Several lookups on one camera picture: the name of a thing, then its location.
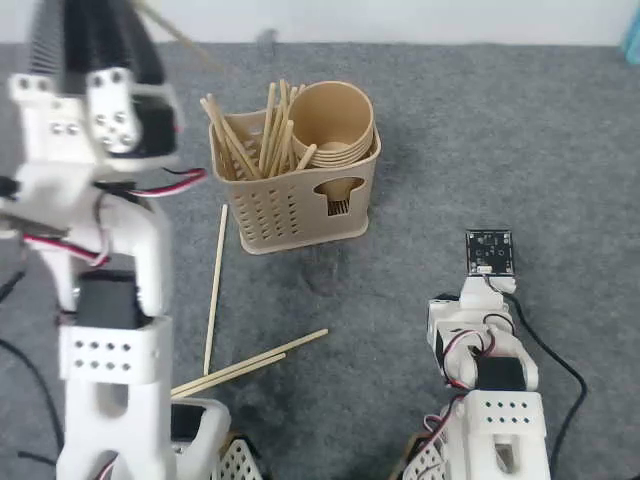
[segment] wire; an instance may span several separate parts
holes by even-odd
[[[93,265],[96,259],[100,257],[99,252],[98,253],[92,252],[91,250],[87,250],[78,245],[67,243],[61,240],[54,240],[46,237],[38,237],[38,236],[30,235],[27,233],[23,235],[23,239],[26,243],[47,245],[50,247],[59,248],[61,250],[66,250],[74,257],[80,258],[95,267],[102,267],[109,261],[109,257],[107,256],[101,260],[101,263]]]
[[[35,378],[36,384],[38,385],[38,388],[40,389],[42,396],[44,398],[47,411],[49,412],[49,419],[51,421],[53,432],[56,437],[58,453],[60,453],[64,445],[64,433],[62,430],[62,424],[60,423],[60,418],[58,417],[58,412],[56,411],[55,403],[53,402],[53,398],[51,397],[51,392],[49,391],[49,387],[47,387],[47,383],[44,381],[42,374],[38,370],[38,367],[36,367],[33,364],[33,362],[29,359],[29,357],[27,357],[27,355],[18,347],[0,338],[0,348],[3,348],[7,352],[11,353],[18,360],[20,360],[29,369],[29,371]]]
[[[518,317],[520,318],[520,323],[522,323],[522,326],[527,330],[529,335],[531,335],[531,338],[533,338],[533,340],[540,346],[540,348],[542,348],[551,358],[553,358],[557,363],[559,363],[580,384],[580,394],[578,395],[578,398],[576,399],[576,401],[573,403],[573,405],[567,412],[567,415],[564,418],[562,425],[560,426],[560,431],[556,436],[556,440],[553,444],[553,449],[551,450],[551,458],[549,460],[549,470],[551,472],[551,478],[555,478],[555,473],[558,467],[558,458],[560,456],[562,443],[564,442],[565,436],[567,435],[567,431],[569,430],[569,427],[571,425],[571,422],[573,421],[573,418],[576,416],[576,414],[578,413],[578,410],[584,403],[584,400],[587,398],[587,395],[589,393],[589,387],[587,386],[587,382],[584,380],[582,375],[580,375],[580,373],[575,368],[569,365],[560,355],[558,355],[551,347],[549,347],[549,345],[547,345],[538,336],[538,334],[535,332],[535,330],[531,327],[531,325],[527,321],[524,315],[524,311],[522,310],[522,305],[520,305],[520,301],[513,294],[496,289],[492,285],[491,281],[489,280],[489,277],[485,276],[484,278],[485,278],[485,282],[492,290],[501,293],[502,295],[504,295],[505,298],[507,298],[511,303],[513,303],[513,306],[516,308],[516,312],[518,313]]]
[[[137,197],[146,198],[168,197],[170,195],[182,193],[193,187],[196,183],[200,183],[207,178],[207,171],[204,168],[192,168],[184,171],[169,170],[168,168],[165,168],[164,170],[173,175],[181,175],[187,178],[165,187],[150,188],[147,190],[129,190],[129,193]]]
[[[25,276],[26,270],[21,268],[17,272],[15,272],[9,280],[5,282],[4,285],[0,287],[0,303],[4,302],[5,299],[13,292],[13,289],[16,288],[16,285],[22,280]]]
[[[105,480],[107,478],[107,475],[109,474],[109,472],[113,470],[113,466],[116,463],[116,458],[118,457],[117,456],[113,457],[113,459],[109,460],[105,464],[105,466],[100,469],[100,471],[98,472],[98,475],[96,475],[95,480]]]
[[[509,326],[511,327],[511,335],[515,336],[515,334],[516,334],[516,326],[514,325],[513,321],[509,317],[507,317],[505,315],[502,315],[500,313],[487,313],[484,316],[484,318],[482,319],[482,323],[484,323],[486,325],[488,323],[487,319],[491,318],[491,317],[501,318],[504,321],[506,321],[509,324]]]
[[[449,406],[447,407],[446,413],[442,416],[442,419],[441,419],[440,423],[438,424],[438,426],[433,430],[433,433],[432,433],[431,437],[420,448],[418,453],[416,453],[413,458],[416,458],[419,455],[422,455],[424,452],[426,452],[429,448],[431,448],[431,446],[440,437],[440,435],[442,435],[442,432],[444,431],[444,427],[446,427],[447,422],[449,421],[449,418],[451,417],[451,412],[453,412],[453,405],[456,403],[456,401],[464,398],[464,396],[465,396],[464,394],[456,395],[455,397],[453,397],[451,399],[451,401],[449,402]],[[418,474],[418,478],[421,478],[426,472],[429,471],[430,468],[431,467],[428,467],[427,469],[423,470],[420,474]]]
[[[491,332],[489,332],[489,334],[491,335],[491,344],[489,345],[488,348],[485,347],[484,340],[482,339],[482,335],[480,335],[480,332],[476,330],[468,330],[468,329],[462,330],[461,332],[458,332],[456,336],[453,337],[453,339],[451,339],[451,341],[448,343],[448,345],[442,352],[442,371],[444,373],[445,379],[449,382],[449,384],[451,384],[456,388],[461,388],[463,390],[471,390],[471,387],[469,387],[468,385],[451,378],[451,376],[449,375],[449,372],[447,372],[447,355],[451,353],[460,344],[460,342],[463,339],[471,335],[476,335],[478,339],[480,339],[480,345],[482,345],[481,355],[487,355],[491,351],[493,351],[493,348],[495,347],[495,338],[493,337],[493,334]]]
[[[98,256],[89,263],[92,267],[100,267],[107,262],[109,258],[109,236],[107,235],[107,231],[102,226],[102,218],[100,217],[100,211],[102,209],[102,202],[104,197],[107,195],[107,192],[100,192],[96,202],[93,204],[93,218],[96,222],[96,226],[98,227],[98,232],[100,234],[100,253]]]
[[[42,463],[44,465],[48,465],[50,467],[56,466],[56,462],[47,458],[43,455],[38,455],[37,453],[26,452],[24,450],[18,451],[18,458],[24,458],[26,460],[33,460],[34,462]]]

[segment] plastic basket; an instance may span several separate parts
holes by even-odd
[[[265,111],[225,118],[247,151],[255,150],[261,141]],[[209,126],[209,138],[214,172],[227,189],[240,240],[247,252],[255,255],[277,252],[357,237],[367,231],[369,196],[381,150],[377,130],[367,156],[349,166],[293,171],[252,181],[246,181],[237,164],[234,167],[238,180],[226,178],[213,125]],[[349,177],[355,179],[354,188],[346,200],[329,201],[319,192],[320,185]]]

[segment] pink wire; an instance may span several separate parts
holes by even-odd
[[[92,252],[91,250],[86,250],[82,247],[79,247],[78,245],[73,245],[72,243],[66,243],[59,240],[53,240],[50,238],[37,237],[35,235],[29,235],[29,234],[24,234],[23,238],[24,238],[24,241],[27,243],[40,243],[43,245],[48,245],[50,247],[59,248],[61,250],[66,250],[71,255],[81,258],[82,260],[85,260],[86,262],[89,262],[89,263],[95,261],[100,257],[99,253]],[[106,256],[101,260],[99,264],[93,265],[93,266],[101,267],[108,261],[109,261],[109,257]]]
[[[192,168],[191,170],[187,170],[186,172],[179,173],[179,175],[185,175],[188,178],[178,183],[174,183],[173,185],[150,188],[147,190],[131,190],[130,193],[138,197],[146,198],[168,197],[169,195],[176,195],[190,189],[196,183],[199,183],[206,179],[207,171],[204,168]]]

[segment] black cable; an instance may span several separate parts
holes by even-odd
[[[56,466],[56,462],[54,460],[51,460],[50,458],[47,458],[43,455],[38,455],[37,453],[25,452],[24,450],[18,451],[18,458],[33,460],[34,462],[42,463],[54,468]]]
[[[22,268],[14,273],[7,282],[0,287],[0,303],[4,302],[5,299],[13,292],[13,289],[16,285],[24,278],[25,269]]]
[[[494,288],[489,282],[488,278],[486,280],[489,286]],[[514,307],[516,307],[516,312],[518,313],[518,317],[520,317],[520,323],[522,323],[522,326],[527,330],[529,335],[531,335],[531,338],[533,338],[533,340],[540,346],[540,348],[542,348],[551,358],[553,358],[557,363],[559,363],[580,384],[580,395],[578,395],[578,398],[576,399],[576,401],[573,403],[573,405],[567,412],[567,416],[564,418],[564,421],[560,426],[560,431],[556,436],[556,440],[553,444],[553,449],[551,450],[551,458],[549,460],[549,470],[551,472],[551,478],[555,478],[555,472],[558,466],[558,457],[560,456],[560,449],[562,448],[562,443],[565,439],[565,436],[567,435],[569,426],[573,421],[573,417],[575,417],[576,413],[578,413],[578,410],[584,403],[585,398],[587,398],[587,394],[589,393],[589,388],[587,387],[587,382],[585,382],[584,378],[582,378],[582,375],[580,375],[580,373],[578,373],[578,371],[575,368],[569,365],[560,355],[558,355],[551,347],[549,347],[549,345],[547,345],[538,336],[535,330],[531,328],[531,325],[529,325],[529,322],[527,321],[524,315],[522,306],[520,305],[520,302],[518,301],[518,299],[511,293],[502,292],[502,291],[500,291],[500,293],[502,293],[502,295],[504,295],[505,298],[511,301]]]
[[[14,355],[33,374],[33,377],[36,380],[36,384],[40,388],[40,391],[42,392],[42,396],[44,397],[44,401],[47,406],[47,411],[49,412],[51,425],[53,426],[53,432],[56,436],[58,453],[60,453],[62,451],[62,447],[64,446],[64,433],[62,430],[62,424],[60,423],[60,418],[58,417],[58,412],[56,411],[55,403],[53,403],[53,398],[51,397],[51,393],[49,392],[49,388],[47,387],[47,383],[44,381],[42,374],[38,370],[38,367],[36,367],[33,364],[33,362],[29,359],[29,357],[27,357],[27,355],[18,347],[0,338],[0,348],[3,348],[7,352]]]
[[[511,335],[516,334],[516,326],[513,324],[513,322],[509,319],[509,317],[502,315],[500,313],[487,313],[484,318],[482,319],[482,323],[486,325],[487,323],[487,319],[491,318],[491,317],[498,317],[503,319],[505,322],[507,322],[509,324],[509,326],[511,327]]]

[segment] paper cup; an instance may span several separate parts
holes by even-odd
[[[301,157],[311,144],[311,159],[355,162],[373,142],[373,106],[362,90],[344,82],[320,82],[306,87],[291,105],[292,143]]]

